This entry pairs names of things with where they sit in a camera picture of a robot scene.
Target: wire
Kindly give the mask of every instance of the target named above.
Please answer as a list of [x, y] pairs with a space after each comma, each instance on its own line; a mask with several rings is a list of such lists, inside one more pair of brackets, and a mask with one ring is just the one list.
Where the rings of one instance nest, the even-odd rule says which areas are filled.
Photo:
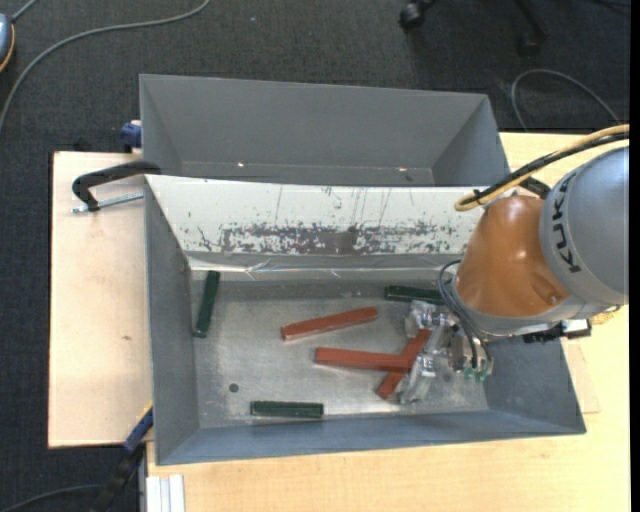
[[618, 118], [616, 113], [613, 110], [611, 110], [611, 108], [609, 108], [609, 105], [607, 105], [604, 102], [604, 100], [602, 98], [600, 98], [600, 96], [598, 96], [595, 92], [593, 92], [591, 89], [589, 89], [583, 83], [578, 82], [578, 80], [576, 80], [575, 78], [572, 78], [569, 75], [565, 75], [564, 73], [560, 73], [559, 71], [553, 71], [551, 69], [530, 69], [529, 71], [525, 71], [524, 73], [521, 73], [520, 75], [518, 75], [518, 77], [511, 84], [511, 107], [513, 108], [513, 111], [514, 111], [516, 117], [518, 118], [518, 123], [520, 123], [520, 126], [522, 127], [522, 129], [525, 132], [528, 132], [529, 129], [524, 124], [524, 121], [522, 120], [522, 116], [520, 115], [520, 109], [518, 108], [518, 103], [516, 101], [516, 92], [517, 92], [518, 84], [520, 83], [520, 81], [523, 78], [525, 78], [525, 77], [527, 77], [529, 75], [551, 75], [551, 76], [555, 76], [555, 77], [567, 80], [568, 82], [571, 82], [573, 85], [575, 85], [576, 87], [582, 89], [589, 96], [591, 96], [594, 100], [596, 100], [596, 102], [604, 110], [607, 111], [607, 114], [609, 114], [609, 116], [611, 116], [611, 118], [616, 123], [618, 123], [618, 124], [622, 123], [622, 121]]
[[24, 4], [24, 5], [20, 8], [20, 10], [19, 10], [17, 13], [15, 13], [15, 14], [11, 17], [11, 21], [12, 21], [13, 23], [15, 23], [16, 21], [18, 21], [18, 18], [19, 18], [20, 16], [22, 16], [25, 12], [27, 12], [27, 11], [31, 8], [31, 6], [32, 6], [33, 4], [35, 4], [37, 1], [38, 1], [38, 0], [31, 0], [30, 2], [27, 2], [26, 4]]
[[5, 120], [7, 118], [7, 114], [9, 112], [9, 107], [11, 106], [11, 103], [12, 103], [16, 93], [18, 92], [18, 89], [20, 88], [20, 85], [22, 85], [22, 83], [25, 81], [25, 79], [27, 78], [29, 73], [31, 73], [33, 68], [35, 68], [40, 62], [42, 62], [42, 60], [44, 60], [46, 57], [51, 55], [53, 52], [59, 50], [63, 46], [71, 44], [71, 43], [73, 43], [75, 41], [79, 41], [80, 39], [85, 39], [87, 37], [94, 36], [94, 35], [97, 35], [97, 34], [105, 34], [107, 32], [116, 32], [116, 31], [121, 31], [121, 30], [133, 30], [133, 29], [138, 29], [138, 28], [157, 27], [159, 25], [167, 25], [169, 23], [175, 23], [177, 21], [183, 21], [183, 20], [186, 20], [187, 18], [191, 18], [192, 16], [195, 16], [196, 14], [198, 14], [207, 5], [209, 5], [210, 2], [211, 2], [211, 0], [204, 0], [204, 2], [202, 2], [202, 4], [200, 4], [200, 6], [196, 7], [195, 9], [193, 9], [193, 10], [191, 10], [189, 12], [186, 12], [184, 14], [179, 14], [177, 16], [172, 16], [170, 18], [164, 18], [164, 19], [152, 20], [152, 21], [140, 21], [140, 22], [136, 22], [136, 23], [127, 23], [125, 25], [112, 25], [110, 27], [102, 27], [102, 28], [96, 28], [96, 29], [93, 29], [93, 30], [88, 30], [86, 32], [81, 32], [80, 34], [76, 34], [74, 36], [68, 37], [67, 39], [62, 40], [62, 41], [54, 44], [53, 46], [50, 46], [49, 48], [47, 48], [45, 51], [43, 51], [40, 55], [38, 55], [35, 59], [33, 59], [29, 63], [29, 65], [20, 74], [20, 76], [16, 80], [15, 84], [13, 84], [13, 87], [11, 88], [11, 91], [9, 92], [9, 96], [7, 96], [7, 101], [5, 102], [4, 107], [2, 108], [2, 112], [0, 112], [0, 135], [2, 134], [2, 129], [4, 128], [4, 123], [5, 123]]
[[478, 368], [478, 349], [476, 348], [476, 344], [474, 343], [473, 338], [471, 336], [475, 335], [477, 338], [479, 338], [479, 336], [477, 335], [477, 330], [473, 327], [471, 320], [468, 319], [465, 312], [462, 311], [460, 308], [458, 308], [453, 296], [451, 295], [451, 292], [446, 287], [447, 284], [451, 283], [453, 278], [447, 281], [447, 283], [445, 283], [442, 279], [445, 271], [449, 267], [452, 267], [453, 265], [457, 265], [458, 263], [460, 263], [460, 261], [461, 260], [451, 261], [440, 269], [440, 272], [438, 274], [438, 291], [440, 292], [440, 295], [442, 296], [442, 299], [444, 300], [447, 307], [451, 311], [453, 311], [459, 318], [460, 325], [462, 327], [462, 330], [464, 331], [465, 337], [467, 338], [469, 347], [471, 348], [471, 367], [475, 370]]
[[546, 167], [547, 165], [566, 158], [576, 153], [580, 153], [587, 149], [591, 149], [604, 144], [610, 144], [612, 142], [628, 139], [629, 138], [629, 125], [619, 125], [611, 128], [606, 128], [598, 132], [592, 133], [586, 137], [582, 137], [579, 140], [565, 146], [553, 153], [549, 153], [545, 156], [537, 158], [529, 162], [528, 164], [520, 167], [503, 180], [499, 181], [495, 185], [485, 189], [483, 192], [474, 191], [471, 194], [459, 199], [455, 204], [457, 211], [468, 211], [478, 206], [485, 205], [503, 194], [505, 191], [513, 188], [523, 181], [529, 179], [533, 174]]
[[26, 507], [27, 505], [31, 505], [32, 503], [46, 500], [48, 498], [53, 498], [54, 496], [59, 496], [61, 494], [71, 494], [74, 492], [92, 492], [92, 491], [97, 491], [99, 489], [102, 489], [102, 485], [88, 484], [88, 485], [76, 485], [74, 487], [65, 487], [64, 489], [57, 489], [55, 491], [39, 494], [38, 496], [34, 496], [33, 498], [29, 498], [28, 500], [21, 501], [20, 503], [16, 503], [15, 505], [11, 505], [9, 508], [2, 509], [0, 510], [0, 512], [13, 512], [14, 510], [19, 510], [21, 508]]

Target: red stick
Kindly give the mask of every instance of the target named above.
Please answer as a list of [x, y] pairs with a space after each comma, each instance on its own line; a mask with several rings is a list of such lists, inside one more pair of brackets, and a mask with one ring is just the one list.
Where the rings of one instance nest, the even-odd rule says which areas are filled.
[[[407, 346], [402, 351], [402, 355], [415, 360], [415, 358], [418, 356], [418, 353], [420, 352], [420, 349], [424, 346], [430, 335], [431, 331], [429, 330], [419, 330], [416, 337], [413, 338], [409, 343], [407, 343]], [[376, 394], [379, 397], [384, 398], [385, 400], [389, 398], [391, 393], [393, 393], [398, 387], [398, 384], [400, 384], [400, 381], [402, 380], [402, 377], [405, 373], [406, 372], [404, 370], [394, 370], [392, 372], [389, 372], [380, 386], [378, 386]]]
[[408, 371], [413, 365], [413, 359], [403, 355], [329, 347], [318, 347], [315, 361], [330, 366], [384, 371]]
[[351, 311], [345, 311], [344, 313], [338, 313], [337, 315], [312, 318], [304, 322], [285, 325], [280, 329], [280, 333], [284, 341], [297, 340], [305, 336], [311, 336], [312, 334], [320, 334], [335, 329], [371, 322], [376, 318], [378, 318], [378, 311], [374, 307], [353, 309]]

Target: black cable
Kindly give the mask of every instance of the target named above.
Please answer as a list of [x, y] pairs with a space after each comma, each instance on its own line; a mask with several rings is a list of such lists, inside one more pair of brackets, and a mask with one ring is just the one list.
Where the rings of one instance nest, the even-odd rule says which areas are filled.
[[31, 0], [31, 1], [27, 2], [26, 4], [24, 4], [17, 13], [15, 13], [13, 16], [11, 16], [11, 21], [13, 23], [18, 21], [18, 18], [20, 16], [22, 16], [25, 12], [27, 12], [33, 6], [33, 4], [35, 4], [37, 1], [38, 0]]
[[[440, 273], [438, 274], [438, 290], [440, 291], [440, 295], [442, 295], [442, 299], [444, 300], [447, 307], [451, 309], [451, 311], [453, 311], [456, 315], [458, 315], [459, 318], [461, 317], [460, 310], [456, 306], [451, 293], [446, 288], [446, 285], [451, 283], [453, 277], [447, 283], [445, 283], [442, 278], [445, 271], [449, 267], [457, 265], [458, 263], [460, 263], [460, 261], [461, 260], [455, 260], [447, 263], [440, 269]], [[464, 331], [465, 337], [467, 338], [467, 342], [469, 343], [469, 347], [471, 348], [471, 367], [475, 370], [478, 367], [478, 350], [476, 349], [476, 344], [473, 342], [473, 339], [469, 335], [469, 331], [465, 328], [464, 325], [462, 325], [462, 329]]]
[[445, 304], [447, 305], [447, 307], [451, 309], [451, 311], [453, 311], [458, 316], [458, 319], [460, 321], [460, 326], [462, 327], [462, 330], [464, 331], [465, 336], [467, 337], [467, 341], [471, 347], [471, 353], [473, 357], [471, 366], [475, 370], [478, 367], [478, 351], [476, 349], [475, 343], [473, 342], [473, 338], [478, 339], [478, 341], [480, 342], [480, 345], [484, 349], [485, 354], [487, 356], [487, 362], [491, 363], [492, 361], [491, 353], [489, 352], [489, 349], [487, 347], [486, 336], [484, 335], [481, 329], [478, 329], [474, 325], [473, 320], [471, 320], [469, 315], [467, 315], [467, 313], [464, 310], [460, 309], [457, 306], [455, 299], [453, 298], [453, 295], [447, 289], [446, 285], [450, 284], [453, 281], [453, 278], [451, 278], [447, 283], [445, 283], [442, 280], [442, 277], [445, 271], [449, 267], [459, 264], [461, 261], [462, 260], [455, 260], [455, 261], [449, 262], [440, 269], [440, 273], [438, 274], [438, 290], [440, 291], [440, 295], [442, 295], [442, 299], [445, 301]]
[[42, 60], [44, 60], [46, 57], [51, 55], [56, 50], [59, 50], [63, 46], [66, 46], [75, 41], [79, 41], [80, 39], [85, 39], [89, 36], [93, 36], [97, 34], [106, 34], [108, 32], [132, 30], [137, 28], [157, 27], [159, 25], [166, 25], [169, 23], [174, 23], [176, 21], [186, 20], [187, 18], [191, 18], [192, 16], [195, 16], [196, 14], [198, 14], [207, 5], [209, 5], [210, 2], [211, 0], [204, 0], [195, 9], [189, 12], [186, 12], [184, 14], [172, 16], [170, 18], [164, 18], [161, 20], [152, 20], [152, 21], [140, 21], [136, 23], [127, 23], [125, 25], [112, 25], [109, 27], [102, 27], [102, 28], [96, 28], [93, 30], [88, 30], [86, 32], [81, 32], [80, 34], [76, 34], [74, 36], [63, 39], [62, 41], [57, 42], [53, 46], [50, 46], [29, 63], [29, 65], [24, 69], [24, 71], [20, 74], [16, 82], [13, 84], [13, 87], [11, 88], [9, 95], [7, 96], [7, 100], [5, 101], [4, 107], [2, 108], [2, 111], [0, 111], [0, 135], [2, 134], [2, 128], [4, 127], [5, 120], [7, 119], [7, 114], [9, 113], [9, 107], [11, 106], [11, 103], [13, 102], [13, 98], [15, 97], [16, 93], [18, 92], [18, 89], [20, 88], [20, 85], [22, 85], [22, 83], [25, 81], [25, 79], [27, 78], [29, 73], [33, 70], [33, 68], [35, 68]]
[[60, 496], [61, 494], [98, 491], [102, 489], [102, 487], [103, 486], [100, 484], [87, 484], [87, 485], [76, 485], [74, 487], [65, 487], [64, 489], [56, 489], [55, 491], [39, 494], [38, 496], [34, 496], [33, 498], [29, 498], [28, 500], [21, 501], [20, 503], [16, 503], [15, 505], [11, 505], [9, 508], [0, 510], [0, 512], [13, 512], [14, 510], [19, 510], [21, 508], [26, 507], [27, 505], [31, 505], [32, 503], [53, 498], [54, 496]]
[[573, 85], [575, 85], [576, 87], [578, 87], [582, 91], [586, 92], [594, 100], [596, 100], [596, 102], [607, 112], [607, 114], [609, 114], [609, 116], [611, 116], [612, 120], [614, 120], [617, 124], [621, 124], [622, 123], [622, 121], [620, 121], [620, 119], [618, 118], [616, 113], [613, 110], [611, 110], [609, 105], [607, 105], [604, 102], [604, 100], [602, 98], [600, 98], [600, 96], [598, 96], [595, 92], [593, 92], [586, 85], [584, 85], [583, 83], [579, 82], [575, 78], [572, 78], [569, 75], [565, 75], [564, 73], [560, 73], [559, 71], [553, 71], [551, 69], [530, 69], [528, 71], [525, 71], [524, 73], [520, 73], [520, 75], [518, 75], [518, 77], [513, 81], [513, 83], [511, 84], [511, 96], [510, 96], [511, 107], [513, 108], [513, 112], [515, 113], [516, 118], [518, 119], [518, 123], [520, 123], [520, 126], [522, 127], [522, 129], [525, 132], [528, 132], [529, 129], [524, 124], [524, 121], [522, 120], [522, 116], [520, 115], [520, 109], [518, 108], [518, 103], [517, 103], [517, 100], [516, 100], [516, 92], [517, 92], [518, 85], [519, 85], [520, 81], [523, 78], [525, 78], [526, 76], [529, 76], [529, 75], [551, 75], [551, 76], [554, 76], [554, 77], [557, 77], [557, 78], [562, 78], [563, 80], [566, 80], [566, 81], [572, 83]]
[[[540, 158], [536, 158], [535, 160], [529, 162], [528, 164], [523, 165], [518, 170], [509, 174], [508, 176], [506, 176], [499, 182], [495, 183], [494, 185], [491, 185], [490, 187], [486, 188], [482, 192], [476, 191], [476, 194], [473, 198], [469, 198], [467, 201], [464, 201], [461, 204], [466, 205], [469, 202], [478, 201], [479, 199], [482, 199], [488, 196], [489, 194], [492, 194], [499, 188], [508, 186], [510, 183], [514, 182], [518, 178], [521, 178], [523, 175], [528, 174], [537, 169], [540, 169], [542, 167], [546, 167], [547, 165], [552, 164], [553, 162], [557, 162], [558, 160], [562, 160], [563, 158], [566, 158], [568, 156], [581, 153], [583, 151], [586, 151], [587, 149], [592, 149], [598, 146], [602, 146], [604, 144], [611, 144], [612, 142], [616, 142], [616, 141], [624, 140], [628, 138], [629, 138], [629, 132], [620, 133], [616, 135], [609, 135], [607, 137], [602, 137], [601, 139], [597, 139], [597, 140], [588, 142], [587, 144], [582, 144], [580, 146], [576, 146], [565, 151], [549, 153], [547, 155], [541, 156]], [[544, 190], [545, 189], [543, 189], [542, 193], [540, 194], [541, 197], [544, 197], [544, 193], [545, 193]]]

